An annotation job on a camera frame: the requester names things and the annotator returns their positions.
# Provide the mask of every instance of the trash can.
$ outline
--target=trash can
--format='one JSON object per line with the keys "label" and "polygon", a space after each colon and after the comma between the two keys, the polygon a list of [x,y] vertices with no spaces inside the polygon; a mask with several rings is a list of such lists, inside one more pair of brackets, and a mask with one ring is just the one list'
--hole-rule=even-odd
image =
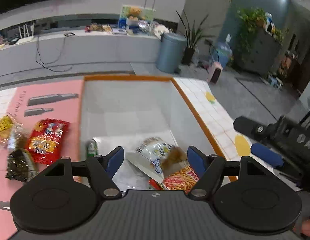
{"label": "trash can", "polygon": [[175,33],[165,33],[162,37],[156,67],[167,73],[174,73],[178,68],[186,48],[187,40]]}

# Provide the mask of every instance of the pretzel stick package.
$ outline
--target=pretzel stick package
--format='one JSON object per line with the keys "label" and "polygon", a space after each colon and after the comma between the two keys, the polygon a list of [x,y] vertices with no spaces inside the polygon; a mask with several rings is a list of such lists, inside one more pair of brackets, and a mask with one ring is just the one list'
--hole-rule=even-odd
{"label": "pretzel stick package", "polygon": [[158,185],[163,190],[184,190],[185,193],[188,193],[197,181],[197,175],[191,166],[188,165],[182,168],[180,171],[169,175],[162,181],[162,183],[159,183]]}
{"label": "pretzel stick package", "polygon": [[[181,165],[182,168],[175,171],[176,165]],[[185,193],[188,193],[198,181],[197,175],[187,162],[186,153],[179,147],[173,147],[170,150],[162,162],[162,169],[164,174],[168,174],[162,182],[157,183],[163,190],[184,190]],[[158,187],[155,184],[156,182],[150,179],[150,185],[156,189]]]}

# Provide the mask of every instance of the potted plant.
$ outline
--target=potted plant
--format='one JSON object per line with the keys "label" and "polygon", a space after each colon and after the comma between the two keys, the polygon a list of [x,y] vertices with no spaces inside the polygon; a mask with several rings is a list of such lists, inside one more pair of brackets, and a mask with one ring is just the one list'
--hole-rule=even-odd
{"label": "potted plant", "polygon": [[266,24],[265,11],[261,8],[239,9],[237,11],[242,20],[241,28],[237,34],[235,55],[245,62],[250,53],[257,32]]}
{"label": "potted plant", "polygon": [[196,44],[201,39],[212,38],[212,37],[214,37],[214,35],[205,35],[204,32],[203,32],[204,29],[202,28],[202,24],[206,21],[206,19],[208,17],[208,14],[200,22],[199,26],[197,28],[195,28],[195,20],[194,20],[193,26],[190,27],[189,21],[187,19],[187,15],[183,11],[182,15],[185,15],[185,19],[186,19],[186,23],[187,23],[187,26],[186,26],[185,23],[184,23],[183,18],[181,17],[181,15],[178,13],[178,11],[176,11],[176,12],[178,14],[178,17],[179,17],[181,23],[183,24],[183,26],[185,28],[185,33],[186,34],[184,34],[184,36],[187,39],[187,46],[186,46],[186,49],[184,51],[184,56],[183,56],[183,59],[182,59],[181,63],[184,64],[184,65],[188,65],[189,66],[190,63],[191,63],[192,57],[194,55],[194,52],[195,52]]}

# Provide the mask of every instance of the metal screw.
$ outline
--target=metal screw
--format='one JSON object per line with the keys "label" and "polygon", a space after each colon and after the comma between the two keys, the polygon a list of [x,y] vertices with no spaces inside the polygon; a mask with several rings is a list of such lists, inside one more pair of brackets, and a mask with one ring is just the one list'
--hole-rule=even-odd
{"label": "metal screw", "polygon": [[206,190],[201,189],[201,188],[196,188],[196,189],[192,190],[192,195],[194,197],[204,197],[204,196],[206,196],[206,194],[207,194]]}
{"label": "metal screw", "polygon": [[117,196],[119,193],[119,191],[115,188],[108,188],[106,190],[104,190],[104,195],[107,197],[115,197]]}
{"label": "metal screw", "polygon": [[257,132],[262,132],[263,129],[264,129],[264,127],[260,126],[260,127],[257,128]]}

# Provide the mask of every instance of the green plant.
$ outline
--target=green plant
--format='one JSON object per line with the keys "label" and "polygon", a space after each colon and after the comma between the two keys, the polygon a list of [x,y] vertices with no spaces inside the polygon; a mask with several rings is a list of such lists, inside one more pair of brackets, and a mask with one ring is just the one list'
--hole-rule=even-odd
{"label": "green plant", "polygon": [[257,31],[266,23],[266,15],[261,8],[239,9],[237,14],[242,20],[242,25],[237,34],[235,53],[245,61],[245,56],[252,49]]}
{"label": "green plant", "polygon": [[[178,17],[181,21],[181,23],[183,24],[184,28],[185,28],[185,38],[187,39],[187,47],[188,48],[191,48],[193,49],[196,44],[201,40],[201,39],[204,39],[204,38],[212,38],[212,37],[215,37],[214,35],[205,35],[204,34],[204,28],[202,28],[202,25],[203,23],[207,20],[208,18],[208,15],[207,14],[204,19],[200,22],[199,26],[197,28],[195,28],[195,20],[194,20],[194,23],[193,23],[193,26],[190,27],[189,25],[189,21],[188,21],[188,18],[187,18],[187,15],[186,13],[183,11],[182,15],[185,15],[185,19],[186,19],[186,23],[187,23],[187,27],[184,23],[184,20],[183,18],[181,17],[181,15],[178,13],[178,11],[176,11],[177,14],[178,14]],[[213,26],[210,26],[209,28],[215,28],[215,27],[218,27],[220,26],[219,24],[218,25],[213,25]]]}
{"label": "green plant", "polygon": [[278,29],[278,28],[275,29],[274,37],[276,40],[278,40],[278,42],[280,44],[282,44],[282,42],[284,40],[284,35],[282,35],[282,31],[280,29]]}

